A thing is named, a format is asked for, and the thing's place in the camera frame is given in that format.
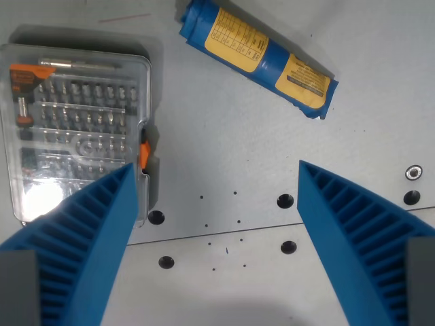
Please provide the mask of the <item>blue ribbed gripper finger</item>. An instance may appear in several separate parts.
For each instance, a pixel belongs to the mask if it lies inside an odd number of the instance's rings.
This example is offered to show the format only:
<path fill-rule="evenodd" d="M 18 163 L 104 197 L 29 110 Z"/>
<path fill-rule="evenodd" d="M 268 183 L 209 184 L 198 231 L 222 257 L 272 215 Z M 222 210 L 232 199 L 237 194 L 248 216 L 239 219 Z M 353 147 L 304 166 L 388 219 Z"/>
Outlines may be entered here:
<path fill-rule="evenodd" d="M 301 160 L 297 210 L 350 325 L 408 325 L 405 248 L 434 228 Z"/>
<path fill-rule="evenodd" d="M 1 244 L 36 254 L 42 325 L 101 324 L 138 206 L 135 168 L 127 164 Z"/>

